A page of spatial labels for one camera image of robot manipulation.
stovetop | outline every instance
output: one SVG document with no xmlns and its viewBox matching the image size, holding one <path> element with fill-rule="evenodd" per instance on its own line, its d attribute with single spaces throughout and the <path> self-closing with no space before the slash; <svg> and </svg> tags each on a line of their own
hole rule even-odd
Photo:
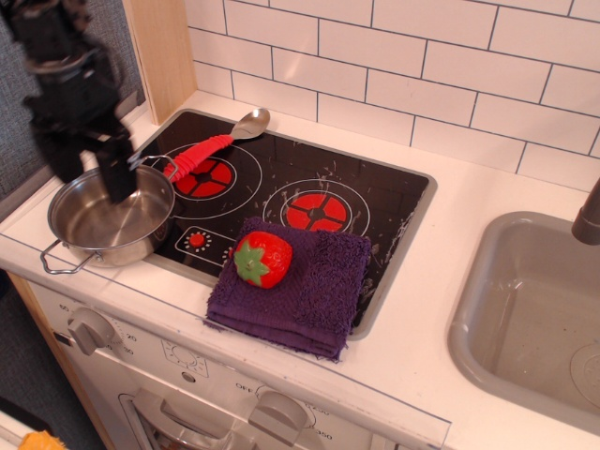
<svg viewBox="0 0 600 450">
<path fill-rule="evenodd" d="M 232 126 L 183 111 L 142 154 L 174 158 L 204 139 L 229 134 Z M 162 162 L 155 164 L 162 168 Z M 364 235 L 371 241 L 372 255 L 353 323 L 357 327 L 385 291 L 389 272 L 398 269 L 410 244 L 404 242 L 410 240 L 407 231 L 416 227 L 415 212 L 426 208 L 422 199 L 430 185 L 423 174 L 267 131 L 216 152 L 174 184 L 173 230 L 156 254 L 216 281 L 249 217 L 305 230 Z"/>
</svg>

metal pot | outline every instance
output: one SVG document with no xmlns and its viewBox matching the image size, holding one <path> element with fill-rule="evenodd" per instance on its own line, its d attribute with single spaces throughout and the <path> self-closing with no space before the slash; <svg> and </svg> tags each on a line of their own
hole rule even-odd
<svg viewBox="0 0 600 450">
<path fill-rule="evenodd" d="M 75 274 L 85 265 L 115 267 L 142 260 L 162 244 L 171 231 L 175 191 L 171 177 L 148 167 L 136 169 L 138 190 L 114 204 L 99 169 L 85 172 L 64 185 L 52 199 L 48 224 L 57 237 L 40 258 L 49 274 Z M 55 270 L 46 256 L 63 243 L 82 262 L 74 269 Z"/>
</svg>

sink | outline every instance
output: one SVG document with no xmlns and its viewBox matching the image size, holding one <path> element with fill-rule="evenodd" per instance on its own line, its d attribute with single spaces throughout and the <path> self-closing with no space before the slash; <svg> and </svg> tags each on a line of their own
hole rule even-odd
<svg viewBox="0 0 600 450">
<path fill-rule="evenodd" d="M 600 435 L 600 247 L 571 225 L 532 212 L 493 220 L 448 343 L 481 389 Z"/>
</svg>

red strawberry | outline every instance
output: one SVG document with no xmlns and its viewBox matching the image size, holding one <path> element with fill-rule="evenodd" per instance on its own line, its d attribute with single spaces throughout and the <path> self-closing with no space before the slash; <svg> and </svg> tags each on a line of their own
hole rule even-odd
<svg viewBox="0 0 600 450">
<path fill-rule="evenodd" d="M 292 246 L 270 232 L 250 232 L 237 246 L 233 262 L 237 275 L 253 286 L 270 289 L 287 274 Z"/>
</svg>

pot rim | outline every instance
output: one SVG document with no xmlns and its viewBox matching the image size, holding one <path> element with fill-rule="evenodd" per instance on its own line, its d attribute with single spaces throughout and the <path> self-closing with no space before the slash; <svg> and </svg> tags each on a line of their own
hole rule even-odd
<svg viewBox="0 0 600 450">
<path fill-rule="evenodd" d="M 136 171 L 141 171 L 142 173 L 146 173 L 149 176 L 157 177 L 157 179 L 159 181 L 163 182 L 165 186 L 168 186 L 168 189 L 171 193 L 171 195 L 170 195 L 171 199 L 169 201 L 170 204 L 168 205 L 168 213 L 165 215 L 165 218 L 155 228 L 153 228 L 151 231 L 147 232 L 144 235 L 139 236 L 138 238 L 136 238 L 134 240 L 131 240 L 124 244 L 119 244 L 118 246 L 111 246 L 111 247 L 84 247 L 81 245 L 73 244 L 72 242 L 69 242 L 65 238 L 63 233 L 58 232 L 56 230 L 56 227 L 54 226 L 54 223 L 53 223 L 53 218 L 56 217 L 56 214 L 55 214 L 56 210 L 58 208 L 60 208 L 62 202 L 65 200 L 67 195 L 73 189 L 75 189 L 76 187 L 85 183 L 89 179 L 100 176 L 100 169 L 98 167 L 96 167 L 89 171 L 85 171 L 82 175 L 80 175 L 73 181 L 70 181 L 69 183 L 62 186 L 58 190 L 58 192 L 56 192 L 54 197 L 52 198 L 52 201 L 50 202 L 50 205 L 48 207 L 48 216 L 47 216 L 48 225 L 50 227 L 50 230 L 52 231 L 52 234 L 54 234 L 54 236 L 57 239 L 59 239 L 62 243 L 64 243 L 68 248 L 77 248 L 84 252 L 95 252 L 95 253 L 101 254 L 101 252 L 103 252 L 103 251 L 117 250 L 119 248 L 125 248 L 125 247 L 130 247 L 132 245 L 135 245 L 136 243 L 141 242 L 142 240 L 148 238 L 148 236 L 154 234 L 160 227 L 164 226 L 165 224 L 168 224 L 168 222 L 170 222 L 173 219 L 172 212 L 173 212 L 173 208 L 175 205 L 175 190 L 174 190 L 173 184 L 161 171 L 155 169 L 154 167 L 140 165 L 136 168 Z M 131 196 L 136 195 L 136 194 L 137 195 L 140 194 L 139 189 L 137 189 L 134 193 L 132 193 Z"/>
</svg>

